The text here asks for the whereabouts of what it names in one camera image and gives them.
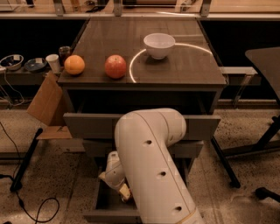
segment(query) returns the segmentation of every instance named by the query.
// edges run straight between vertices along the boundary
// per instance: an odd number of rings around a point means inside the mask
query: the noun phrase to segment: white bowl
[[[149,34],[143,42],[148,54],[156,60],[165,58],[175,46],[175,38],[166,33]]]
[[[12,54],[0,60],[0,66],[11,71],[16,71],[21,67],[24,57],[19,54]]]

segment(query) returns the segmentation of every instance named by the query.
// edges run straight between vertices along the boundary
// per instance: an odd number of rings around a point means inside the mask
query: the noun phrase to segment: small cup
[[[60,67],[60,57],[58,54],[50,54],[48,56],[46,56],[46,61],[47,63],[49,63],[52,72],[54,74],[59,74],[61,67]]]
[[[59,62],[63,67],[65,60],[71,55],[71,47],[68,45],[59,48]]]

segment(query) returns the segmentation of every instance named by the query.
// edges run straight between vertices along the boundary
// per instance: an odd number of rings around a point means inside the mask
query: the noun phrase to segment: open drawer
[[[112,139],[120,114],[65,113],[64,120],[70,133],[77,138]],[[218,127],[218,115],[184,115],[187,132],[184,140],[210,140]]]
[[[68,89],[69,112],[126,114],[137,109],[171,108],[182,115],[212,114],[216,93],[188,88]]]

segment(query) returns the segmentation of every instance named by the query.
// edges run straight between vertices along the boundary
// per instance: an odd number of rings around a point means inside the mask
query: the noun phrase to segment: cable
[[[18,147],[17,147],[17,145],[16,145],[16,143],[11,139],[11,137],[8,135],[8,133],[7,133],[7,131],[6,131],[6,129],[5,129],[5,127],[3,126],[3,124],[0,122],[0,125],[1,125],[1,127],[2,127],[2,129],[3,129],[3,132],[5,133],[5,135],[10,139],[10,141],[14,144],[14,146],[15,146],[15,148],[16,148],[16,151],[17,151],[17,156],[18,156],[18,164],[17,164],[17,167],[16,167],[16,169],[14,170],[14,172],[13,172],[13,174],[12,174],[12,177],[13,178],[15,178],[15,173],[16,173],[16,171],[17,171],[17,169],[18,169],[18,167],[20,166],[20,155],[19,155],[19,151],[18,151]]]
[[[18,147],[17,147],[16,143],[15,143],[15,142],[12,140],[12,138],[8,135],[7,131],[5,130],[5,128],[4,128],[4,126],[2,125],[1,122],[0,122],[0,125],[1,125],[1,127],[3,128],[3,132],[6,134],[6,136],[7,136],[7,137],[13,142],[13,144],[15,145],[16,150],[17,150],[18,158],[20,159],[21,157],[20,157],[20,155],[19,155],[19,151],[18,151]],[[9,178],[11,181],[14,181],[15,173],[16,173],[16,170],[18,169],[19,165],[20,165],[20,162],[19,162],[19,164],[17,165],[15,171],[13,172],[13,177],[12,177],[11,175],[0,174],[0,179]],[[60,202],[59,202],[56,198],[48,198],[48,199],[45,199],[45,200],[43,200],[43,202],[41,203],[41,205],[40,205],[40,207],[39,207],[39,209],[38,209],[38,211],[37,211],[36,218],[34,219],[32,216],[30,216],[30,214],[29,214],[29,213],[27,212],[27,210],[25,209],[25,203],[24,203],[24,201],[19,197],[18,191],[16,191],[16,195],[17,195],[17,198],[18,198],[18,203],[19,203],[19,205],[24,209],[24,212],[29,216],[29,218],[31,218],[33,221],[35,221],[35,224],[37,224],[37,223],[47,223],[47,222],[53,220],[54,217],[56,216],[56,214],[58,213],[58,211],[60,210]],[[41,211],[43,205],[44,205],[47,201],[49,201],[49,200],[54,200],[54,201],[57,202],[57,205],[58,205],[58,206],[57,206],[57,209],[56,209],[54,215],[53,215],[50,219],[48,219],[48,220],[39,220],[40,211]]]
[[[47,222],[53,220],[53,218],[56,216],[56,214],[57,214],[58,211],[60,210],[60,202],[59,202],[56,198],[48,198],[48,199],[45,199],[45,200],[41,203],[41,205],[40,205],[40,207],[39,207],[39,209],[38,209],[38,212],[37,212],[37,215],[36,215],[36,219],[34,219],[34,218],[27,212],[27,210],[25,209],[25,203],[24,203],[23,200],[19,197],[18,192],[16,192],[16,194],[17,194],[17,197],[18,197],[18,203],[19,203],[19,205],[24,209],[24,212],[29,216],[29,218],[31,218],[33,221],[35,221],[35,224],[37,224],[37,223],[47,223]],[[41,211],[43,205],[44,205],[48,200],[54,200],[54,201],[56,201],[56,202],[57,202],[57,205],[58,205],[58,206],[57,206],[57,209],[56,209],[54,215],[53,215],[50,219],[48,219],[48,220],[39,220],[40,211]]]
[[[13,104],[11,101],[9,101],[9,100],[7,100],[7,99],[4,99],[3,97],[1,97],[1,99],[6,100],[6,101],[7,101],[11,106],[13,106],[13,107],[22,105],[23,103],[25,103],[25,98],[22,96],[22,94],[21,94],[19,91],[17,91],[17,90],[7,81],[7,77],[6,77],[6,71],[7,71],[7,69],[6,69],[6,68],[3,68],[3,67],[1,67],[1,68],[2,68],[2,71],[3,71],[3,78],[4,78],[4,80],[6,81],[6,83],[9,85],[9,87],[10,87],[13,91],[17,92],[17,93],[20,95],[22,101],[21,101],[20,103]],[[2,88],[2,90],[4,91],[4,93],[5,93],[5,94],[9,97],[9,99],[10,99],[10,96],[8,95],[8,93],[7,93],[3,88]]]

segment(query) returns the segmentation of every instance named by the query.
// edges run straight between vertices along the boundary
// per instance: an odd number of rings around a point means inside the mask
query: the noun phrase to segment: bowl
[[[0,66],[11,71],[18,70],[23,63],[24,57],[19,54],[12,54],[0,60]]]
[[[165,58],[175,46],[175,38],[166,33],[149,34],[143,42],[148,54],[156,60]]]
[[[30,59],[24,64],[24,68],[30,73],[39,73],[45,70],[47,65],[46,59],[36,58]]]

